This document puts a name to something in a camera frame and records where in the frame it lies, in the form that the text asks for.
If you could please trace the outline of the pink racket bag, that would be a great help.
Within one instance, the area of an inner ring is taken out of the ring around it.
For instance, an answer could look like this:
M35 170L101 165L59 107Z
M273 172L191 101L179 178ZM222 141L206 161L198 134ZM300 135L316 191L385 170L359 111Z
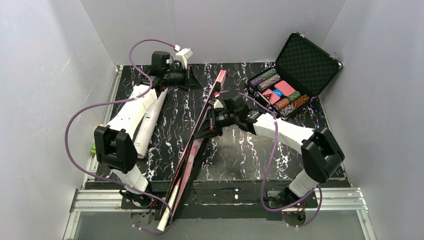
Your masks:
M189 137L189 140L187 142L186 147L184 148L183 154L181 155L180 160L178 161L177 168L175 170L175 173L173 175L169 190L167 191L167 195L165 198L166 203L168 204L169 199L171 197L172 191L175 186L179 185L179 191L175 200L175 204L173 206L172 210L172 216L174 212L176 211L176 208L182 198L182 195L185 191L185 187L187 186L187 183L190 179L190 175L193 169L194 165L194 159L202 145L203 139L195 139L194 135L199 130L200 126L202 125L203 121L206 117L206 111L213 106L214 103L214 93L218 93L221 91L222 86L224 85L225 79L227 76L226 70L221 70L213 83L211 90L208 94L208 97L206 98L202 110L200 112L199 118L196 121L195 127L192 130L192 133ZM164 211L166 209L166 206L164 206L160 213L160 218L162 217Z

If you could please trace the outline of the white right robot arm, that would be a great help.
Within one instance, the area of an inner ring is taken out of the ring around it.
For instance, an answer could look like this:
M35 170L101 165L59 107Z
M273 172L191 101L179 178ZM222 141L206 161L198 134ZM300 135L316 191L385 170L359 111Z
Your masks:
M273 138L301 154L303 170L276 198L282 204L294 203L318 184L326 183L345 159L327 127L314 130L279 119L266 109L254 110L236 91L222 92L207 107L206 119L194 133L195 139L221 136L223 128L236 125L245 132Z

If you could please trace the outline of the pink badminton racket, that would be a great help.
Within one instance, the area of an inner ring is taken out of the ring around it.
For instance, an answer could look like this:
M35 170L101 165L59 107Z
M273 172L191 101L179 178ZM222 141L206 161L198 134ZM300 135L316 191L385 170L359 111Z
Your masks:
M170 195L168 205L169 207L166 207L164 210L164 213L158 223L157 230L164 232L165 228L167 226L168 221L170 220L170 217L173 215L173 206L175 204L175 201L177 199L179 193L179 185L176 185Z

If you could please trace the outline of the white shuttlecock tube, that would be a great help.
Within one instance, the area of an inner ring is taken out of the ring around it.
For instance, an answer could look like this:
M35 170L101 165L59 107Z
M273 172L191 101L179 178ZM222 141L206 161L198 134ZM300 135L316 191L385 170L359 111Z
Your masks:
M135 140L133 141L139 159L143 159L147 154L147 149L168 91L169 89L165 88L164 91L160 93L158 99L147 109L140 123Z

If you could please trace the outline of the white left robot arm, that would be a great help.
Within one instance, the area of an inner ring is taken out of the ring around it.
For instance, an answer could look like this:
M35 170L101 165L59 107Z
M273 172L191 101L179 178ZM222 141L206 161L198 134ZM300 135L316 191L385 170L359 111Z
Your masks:
M175 56L154 51L151 66L146 68L146 75L136 79L130 100L105 126L94 130L97 161L118 176L132 198L139 198L139 191L149 186L137 161L146 155L168 88L202 87L188 65L192 55L190 48L179 50Z

